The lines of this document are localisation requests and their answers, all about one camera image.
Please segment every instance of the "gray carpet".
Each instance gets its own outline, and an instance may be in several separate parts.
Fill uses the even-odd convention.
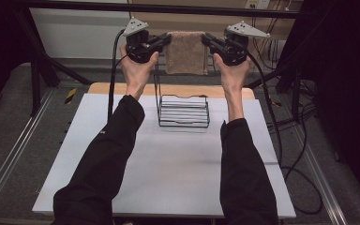
[[[93,81],[107,82],[109,80],[108,74],[110,72],[106,68],[78,69],[78,71]],[[62,75],[61,79],[67,85],[73,83],[65,75]],[[258,76],[251,74],[249,79],[252,81],[258,79]],[[117,81],[123,81],[120,74]],[[163,83],[181,84],[220,84],[219,77],[215,76],[171,76],[161,81]],[[274,86],[275,80],[271,81],[269,85]],[[18,67],[15,69],[0,101],[0,165],[4,162],[9,150],[29,119],[32,102],[30,87],[29,68]],[[64,104],[64,101],[70,87],[60,87],[55,91],[52,102],[0,194],[0,224],[41,224],[41,221],[53,220],[52,217],[32,213],[31,209],[38,196],[36,191],[44,183],[60,148],[60,142],[65,138],[65,130],[69,128],[69,122],[72,120],[87,88],[87,86],[79,87],[69,105]],[[263,100],[262,89],[256,88],[254,91],[256,98],[261,101],[264,116],[268,122],[270,118]],[[277,98],[273,88],[270,88],[270,93],[273,99]],[[288,118],[284,109],[281,107],[274,108],[277,120]],[[319,118],[312,117],[307,121],[307,136],[346,219],[351,224],[360,224],[360,186],[349,167],[335,161],[333,150],[325,138]],[[272,138],[274,146],[278,150],[275,136]],[[292,129],[282,131],[281,140],[283,144],[283,165],[291,165],[301,147]],[[311,177],[303,159],[297,169]],[[319,205],[315,191],[297,173],[292,173],[290,176],[288,188],[291,192],[292,201],[298,207],[314,210]],[[297,218],[286,219],[285,224],[331,224],[325,208],[318,215],[313,216],[296,213]]]

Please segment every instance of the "white tabletop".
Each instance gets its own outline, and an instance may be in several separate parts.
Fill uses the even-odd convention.
[[[115,96],[115,102],[121,96]],[[155,97],[142,96],[145,119],[113,214],[127,217],[222,218],[218,199],[220,181],[220,127],[227,119],[223,98],[210,98],[208,128],[160,127]],[[85,94],[67,136],[41,189],[33,211],[53,213],[53,195],[66,186],[88,144],[107,121],[107,95]],[[264,161],[277,197],[278,215],[295,213],[278,167],[276,154],[258,100],[244,100],[253,142]]]

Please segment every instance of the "person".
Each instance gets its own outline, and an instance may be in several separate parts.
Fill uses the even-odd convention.
[[[125,46],[121,46],[121,54],[126,55]],[[243,111],[242,88],[250,59],[235,67],[227,67],[218,54],[214,59],[228,106],[228,123],[224,121],[220,131],[219,199],[224,217],[229,225],[278,224],[276,197]],[[122,60],[126,94],[102,129],[104,132],[89,144],[69,184],[55,193],[54,225],[113,224],[112,200],[121,187],[144,119],[138,100],[157,61],[157,52],[145,64],[128,57]]]

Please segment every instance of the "towel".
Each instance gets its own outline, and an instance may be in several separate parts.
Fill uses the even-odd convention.
[[[202,43],[204,32],[169,32],[171,43],[165,47],[166,73],[207,75],[207,47]]]

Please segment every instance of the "black sleeve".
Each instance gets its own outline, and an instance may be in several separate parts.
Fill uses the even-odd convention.
[[[220,203],[229,225],[278,224],[277,201],[247,121],[221,127]]]
[[[124,96],[89,144],[69,184],[54,195],[53,224],[113,224],[112,199],[121,187],[143,119],[140,103]]]

